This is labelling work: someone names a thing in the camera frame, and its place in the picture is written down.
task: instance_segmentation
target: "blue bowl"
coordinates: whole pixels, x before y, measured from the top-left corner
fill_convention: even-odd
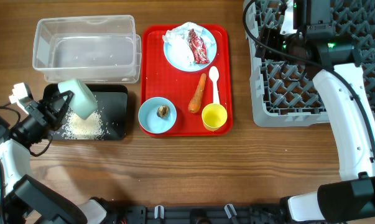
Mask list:
[[[165,118],[157,116],[160,106],[167,105],[170,108],[169,114]],[[153,134],[161,134],[168,131],[176,122],[176,108],[174,104],[163,97],[148,99],[139,109],[139,123],[143,129]]]

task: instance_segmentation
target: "gray dish rack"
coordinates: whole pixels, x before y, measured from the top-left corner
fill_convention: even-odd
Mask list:
[[[243,8],[250,2],[245,0]],[[247,13],[250,31],[259,36],[266,26],[280,29],[284,16],[279,0],[257,0]],[[338,35],[357,40],[363,59],[364,85],[375,117],[375,0],[332,1],[332,23]],[[247,35],[251,53],[251,96],[254,121],[262,127],[310,126],[329,122],[326,109],[313,86],[302,77],[303,68],[255,57],[255,44]]]

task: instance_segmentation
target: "white plate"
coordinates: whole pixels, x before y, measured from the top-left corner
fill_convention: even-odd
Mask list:
[[[216,51],[218,50],[218,46],[216,44],[215,38],[213,37],[213,35],[211,34],[211,32],[209,30],[207,30],[206,28],[203,28],[203,31],[202,31],[202,36],[204,36],[204,35],[207,36],[214,43],[210,47],[206,48],[206,54],[208,56],[208,59],[210,60],[210,62],[208,64],[206,64],[206,65],[197,65],[194,62],[193,65],[190,65],[190,66],[182,65],[178,61],[173,60],[173,58],[171,57],[172,54],[170,52],[172,51],[172,46],[170,44],[168,44],[168,43],[164,44],[165,58],[167,58],[168,62],[173,67],[175,67],[175,68],[177,68],[177,69],[179,69],[181,71],[184,71],[184,72],[197,72],[197,71],[199,71],[201,69],[206,68],[215,59]]]

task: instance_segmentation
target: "wooden table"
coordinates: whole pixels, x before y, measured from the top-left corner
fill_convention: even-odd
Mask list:
[[[148,207],[277,203],[281,197],[340,181],[329,124],[307,128],[254,124],[242,0],[76,1],[16,4],[6,0],[9,3],[0,4],[0,105],[8,101],[13,84],[20,82],[29,84],[35,99],[42,97],[47,82],[32,68],[32,45],[40,19],[130,14],[140,36],[151,25],[187,21],[219,24],[227,30],[234,126],[218,138],[150,138],[137,120],[140,84],[126,85],[133,99],[126,138],[55,141],[46,154],[31,159],[39,181],[76,204],[97,196]],[[16,120],[13,114],[2,114],[12,123]],[[40,151],[46,144],[32,148]]]

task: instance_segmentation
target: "yellow cup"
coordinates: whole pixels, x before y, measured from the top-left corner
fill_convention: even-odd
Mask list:
[[[216,131],[225,124],[227,120],[227,111],[224,106],[217,103],[211,103],[204,107],[201,116],[202,121],[204,122],[204,127],[209,131]]]

